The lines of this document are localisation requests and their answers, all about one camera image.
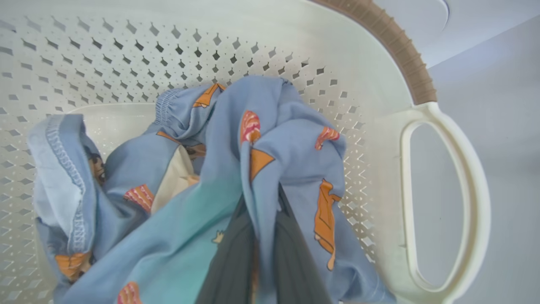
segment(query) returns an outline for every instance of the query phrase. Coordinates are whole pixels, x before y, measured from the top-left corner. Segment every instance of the light blue fabric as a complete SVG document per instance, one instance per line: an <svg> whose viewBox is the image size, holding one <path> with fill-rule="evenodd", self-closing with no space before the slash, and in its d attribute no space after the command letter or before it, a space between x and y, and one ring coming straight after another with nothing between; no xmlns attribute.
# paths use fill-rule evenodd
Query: light blue fabric
<svg viewBox="0 0 540 304"><path fill-rule="evenodd" d="M147 147L144 143L156 141L155 134L159 131L190 146L206 145L200 182L174 197L160 212L145 218L144 223L138 223L137 229L118 240L71 288L55 298L57 303L116 303L119 292L130 282L138 285L142 303L193 303L217 249L213 241L226 229L243 193L260 246L257 303L275 304L272 252L279 182L333 302L395 302L365 257L337 203L332 207L336 247L333 270L327 268L331 254L315 239L322 180L333 185L331 194L341 197L345 190L344 139L325 141L320 150L315 149L324 128L332 125L304 105L296 89L280 78L244 77L223 92L217 90L208 107L194 108L198 96L207 88L173 89L160 95L156 121L143 136L125 143L110 155L103 191L110 194L107 206L115 206L112 202L129 185L146 183L154 187L160 183L157 173L143 175L152 172L151 167L159 166L155 149L149 149L151 153L143 152ZM253 145L242 143L240 138L246 111L256 113L260 120L261 137ZM77 146L80 141L71 144ZM251 181L253 149L274 160ZM164 151L164 154L172 153L168 148ZM131 164L140 168L130 168L125 161L130 155L134 155ZM121 213L115 214L116 220L120 220ZM94 215L98 223L100 216L108 216L103 212ZM113 217L107 222L113 224ZM133 216L122 219L132 221ZM106 230L99 225L96 229ZM51 227L47 232L54 235L57 230ZM95 238L94 244L102 242L100 237Z"/></svg>

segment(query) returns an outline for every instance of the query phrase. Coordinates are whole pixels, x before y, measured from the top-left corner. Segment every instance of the basket handle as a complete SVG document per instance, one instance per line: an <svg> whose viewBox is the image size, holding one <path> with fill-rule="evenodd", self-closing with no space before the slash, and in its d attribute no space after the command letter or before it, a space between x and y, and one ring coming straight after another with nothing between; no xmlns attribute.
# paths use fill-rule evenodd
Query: basket handle
<svg viewBox="0 0 540 304"><path fill-rule="evenodd" d="M409 271L417 287L430 293L431 299L437 303L451 304L470 287L485 256L491 225L488 184L473 146L457 124L440 111L437 103L417 105L411 111L415 113L408 115L411 118L409 123L405 124L401 136L404 224ZM453 269L441 287L432 286L420 275L416 256L410 177L410 137L418 126L425 123L434 127L449 150L463 195L461 245Z"/></svg>

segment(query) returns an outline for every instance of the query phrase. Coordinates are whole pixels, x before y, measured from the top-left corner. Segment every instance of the laundry basket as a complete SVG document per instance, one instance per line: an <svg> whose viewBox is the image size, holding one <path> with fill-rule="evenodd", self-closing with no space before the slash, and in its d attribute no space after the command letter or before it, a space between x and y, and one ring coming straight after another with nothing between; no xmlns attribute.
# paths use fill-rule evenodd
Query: laundry basket
<svg viewBox="0 0 540 304"><path fill-rule="evenodd" d="M482 263L487 184L458 126L442 114L420 55L368 0L4 0L0 9L0 299L50 303L31 205L25 138L52 114L85 114L106 157L153 120L173 87L246 75L290 80L347 138L339 203L399 303L452 303ZM409 140L432 125L461 181L463 236L453 270L431 286L417 266Z"/></svg>

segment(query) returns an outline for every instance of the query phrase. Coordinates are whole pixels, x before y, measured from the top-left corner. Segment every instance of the brown rim trim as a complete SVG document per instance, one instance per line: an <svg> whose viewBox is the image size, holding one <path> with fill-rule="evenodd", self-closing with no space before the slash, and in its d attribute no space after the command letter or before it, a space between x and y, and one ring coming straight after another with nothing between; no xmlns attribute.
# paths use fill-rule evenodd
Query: brown rim trim
<svg viewBox="0 0 540 304"><path fill-rule="evenodd" d="M312 0L351 18L366 28L388 50L405 78L414 104L437 101L426 64L394 19L373 0Z"/></svg>

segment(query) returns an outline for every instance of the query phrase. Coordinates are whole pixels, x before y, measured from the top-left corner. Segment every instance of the perforated basket wall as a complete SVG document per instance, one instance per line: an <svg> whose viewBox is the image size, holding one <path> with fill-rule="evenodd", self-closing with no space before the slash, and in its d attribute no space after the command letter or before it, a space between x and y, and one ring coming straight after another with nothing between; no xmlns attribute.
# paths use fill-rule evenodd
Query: perforated basket wall
<svg viewBox="0 0 540 304"><path fill-rule="evenodd" d="M262 38L122 16L0 20L0 300L48 303L55 284L44 280L36 256L35 168L25 143L35 123L87 105L153 103L169 88L230 85L255 74L292 81L347 138L347 190L339 206L375 262L362 104L315 54L266 45Z"/></svg>

